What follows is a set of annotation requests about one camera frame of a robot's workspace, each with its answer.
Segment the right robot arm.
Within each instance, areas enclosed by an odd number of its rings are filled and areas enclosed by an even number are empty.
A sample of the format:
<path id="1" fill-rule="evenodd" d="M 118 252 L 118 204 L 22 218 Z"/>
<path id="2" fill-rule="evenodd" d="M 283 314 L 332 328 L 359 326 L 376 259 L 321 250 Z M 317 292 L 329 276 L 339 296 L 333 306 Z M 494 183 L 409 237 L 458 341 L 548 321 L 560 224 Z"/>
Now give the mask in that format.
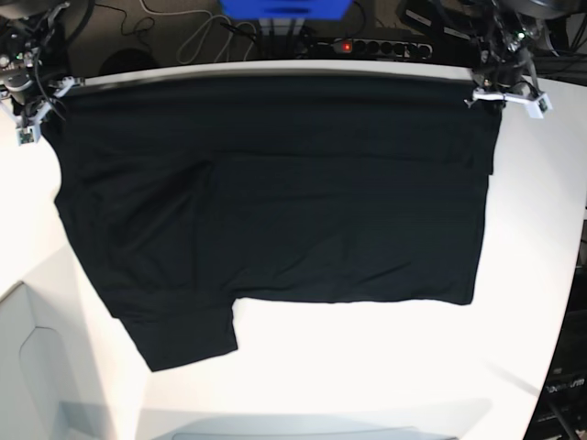
<path id="1" fill-rule="evenodd" d="M 71 75 L 68 50 L 91 18 L 87 1 L 80 22 L 65 31 L 62 16 L 73 1 L 1 3 L 1 110 L 15 124 L 17 143 L 36 143 L 41 125 L 53 114 L 65 116 L 61 99 L 84 79 Z"/>

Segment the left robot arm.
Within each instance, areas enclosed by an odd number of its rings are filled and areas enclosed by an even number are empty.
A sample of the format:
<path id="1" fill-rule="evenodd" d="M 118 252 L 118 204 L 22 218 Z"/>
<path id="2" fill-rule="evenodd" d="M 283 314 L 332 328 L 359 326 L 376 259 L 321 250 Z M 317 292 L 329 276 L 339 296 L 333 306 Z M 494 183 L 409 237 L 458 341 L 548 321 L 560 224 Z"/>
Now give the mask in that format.
<path id="1" fill-rule="evenodd" d="M 542 31 L 540 21 L 502 1 L 480 1 L 475 8 L 481 23 L 475 26 L 471 40 L 480 51 L 480 60 L 471 69 L 475 88 L 465 105 L 481 103 L 488 111 L 500 113 L 506 105 L 516 104 L 529 117 L 544 118 L 552 103 L 538 85 L 532 53 Z"/>

